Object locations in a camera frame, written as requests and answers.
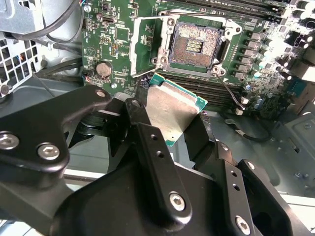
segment black plastic component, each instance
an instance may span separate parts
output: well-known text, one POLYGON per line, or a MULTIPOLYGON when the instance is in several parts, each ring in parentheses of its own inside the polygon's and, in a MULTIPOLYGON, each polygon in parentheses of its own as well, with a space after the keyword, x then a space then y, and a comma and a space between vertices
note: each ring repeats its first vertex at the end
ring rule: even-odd
POLYGON ((140 101, 111 100, 96 86, 8 115, 0 125, 20 139, 17 147, 0 151, 0 207, 44 235, 311 235, 264 171, 247 160, 238 164, 200 115, 184 136, 189 158, 202 173, 174 164, 140 101), (110 163, 118 161, 110 173, 71 193, 62 179, 68 141, 77 123, 99 110, 106 120, 111 117, 101 122, 116 123, 114 130, 103 128, 114 154, 110 163), (60 157, 36 155, 36 144, 46 141, 60 149, 60 157), (59 177, 52 179, 53 172, 59 177), (47 179, 53 184, 39 189, 47 179))
POLYGON ((102 3, 102 9, 103 9, 103 11, 110 10, 110 3, 103 2, 102 3))
POLYGON ((109 24, 113 24, 116 22, 116 16, 102 16, 102 21, 109 24))
POLYGON ((309 29, 309 30, 313 30, 315 29, 315 19, 313 18, 306 18, 304 21, 303 21, 303 25, 309 29))

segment black cable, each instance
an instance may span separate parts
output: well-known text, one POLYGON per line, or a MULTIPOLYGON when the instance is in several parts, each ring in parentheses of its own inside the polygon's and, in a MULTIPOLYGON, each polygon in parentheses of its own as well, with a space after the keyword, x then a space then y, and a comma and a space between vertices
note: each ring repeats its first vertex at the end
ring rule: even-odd
POLYGON ((31 227, 29 230, 27 230, 26 232, 25 232, 25 234, 23 234, 22 236, 25 236, 29 231, 31 231, 33 228, 31 227))
POLYGON ((234 103, 238 105, 242 109, 242 111, 244 111, 245 107, 241 103, 239 103, 239 101, 236 99, 236 97, 234 96, 234 93, 230 90, 230 88, 225 84, 225 82, 220 78, 219 75, 216 74, 216 77, 220 80, 220 82, 224 85, 226 90, 230 93, 234 103))
POLYGON ((51 74, 58 73, 61 71, 78 68, 81 65, 82 65, 82 59, 81 58, 67 60, 65 62, 58 64, 58 65, 54 65, 54 66, 49 67, 47 69, 40 70, 37 72, 36 75, 38 77, 45 76, 45 75, 51 75, 51 74))
POLYGON ((36 79, 38 79, 38 81, 40 81, 40 83, 41 83, 41 84, 43 85, 43 87, 47 90, 47 92, 50 93, 50 95, 51 95, 52 97, 56 97, 56 96, 54 95, 54 93, 50 90, 50 88, 49 88, 39 77, 37 77, 35 73, 33 74, 33 77, 36 78, 36 79))
POLYGON ((73 0, 73 2, 70 4, 67 10, 57 20, 55 20, 52 24, 50 24, 49 26, 39 31, 35 31, 32 33, 27 33, 27 34, 13 33, 12 36, 18 40, 32 40, 32 39, 46 36, 52 31, 58 29, 60 26, 62 26, 66 22, 67 19, 69 19, 70 15, 73 13, 77 4, 78 4, 78 0, 73 0))
MULTIPOLYGON (((45 47, 48 47, 48 42, 46 42, 44 40, 34 39, 33 41, 36 42, 36 43, 39 43, 39 44, 41 44, 41 45, 43 45, 45 47)), ((80 56, 82 55, 81 52, 79 52, 79 51, 77 51, 75 49, 72 49, 72 48, 70 48, 70 47, 68 47, 66 45, 62 45, 62 44, 59 44, 59 43, 52 43, 51 45, 55 49, 65 50, 65 51, 68 51, 68 52, 71 52, 73 54, 80 55, 80 56)))
POLYGON ((75 35, 72 38, 70 38, 68 40, 62 40, 62 39, 54 38, 54 37, 50 36, 49 34, 47 35, 47 38, 50 39, 51 41, 55 42, 55 43, 62 43, 62 44, 72 43, 80 35, 81 28, 83 25, 84 9, 83 9, 83 7, 80 7, 80 9, 81 9, 80 24, 79 24, 77 32, 75 33, 75 35))
POLYGON ((232 129, 234 129, 235 132, 237 132, 239 135, 243 136, 244 138, 246 138, 246 139, 248 139, 248 140, 262 143, 262 142, 265 142, 265 141, 270 140, 271 137, 272 137, 272 134, 271 134, 271 132, 269 131, 269 128, 268 128, 263 122, 259 122, 259 123, 260 123, 261 127, 267 132, 267 136, 266 136, 266 137, 263 137, 263 138, 256 138, 256 137, 252 137, 252 136, 246 134, 246 133, 236 124, 235 120, 229 119, 226 114, 220 113, 220 116, 224 118, 224 122, 225 122, 229 127, 231 127, 232 129))

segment microchip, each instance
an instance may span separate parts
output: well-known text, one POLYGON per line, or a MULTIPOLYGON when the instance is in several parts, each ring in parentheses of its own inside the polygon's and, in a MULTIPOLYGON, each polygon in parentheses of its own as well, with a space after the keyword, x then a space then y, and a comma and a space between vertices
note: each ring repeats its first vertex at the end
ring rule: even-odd
POLYGON ((284 26, 286 24, 286 22, 287 22, 287 19, 282 18, 279 24, 284 26))
POLYGON ((244 78, 244 74, 242 72, 235 71, 233 75, 234 77, 239 78, 239 79, 244 78))
POLYGON ((255 42, 255 41, 246 40, 245 45, 248 46, 249 48, 257 48, 260 46, 260 43, 255 42))
POLYGON ((270 85, 274 85, 276 82, 277 82, 277 80, 270 80, 270 81, 269 81, 269 84, 270 84, 270 85))
POLYGON ((208 67, 212 64, 222 32, 212 27, 201 27, 178 22, 169 61, 208 67))
POLYGON ((260 33, 250 32, 250 38, 253 40, 260 40, 261 37, 262 37, 262 34, 260 33))
POLYGON ((243 64, 248 64, 250 63, 251 59, 250 58, 246 58, 246 57, 240 57, 239 61, 243 64))
POLYGON ((236 69, 238 69, 240 71, 247 71, 248 70, 248 66, 238 64, 238 65, 236 65, 236 69))
POLYGON ((270 69, 270 68, 271 68, 271 66, 272 66, 272 64, 267 63, 267 64, 266 64, 266 66, 265 66, 265 68, 266 68, 266 69, 270 69))
POLYGON ((116 40, 128 42, 129 40, 129 29, 126 28, 116 28, 116 40))
POLYGON ((285 30, 286 30, 286 27, 285 27, 285 26, 281 26, 279 31, 280 31, 281 33, 283 33, 283 32, 285 32, 285 30))
POLYGON ((249 49, 243 49, 243 54, 245 56, 251 57, 254 54, 253 50, 249 50, 249 49))

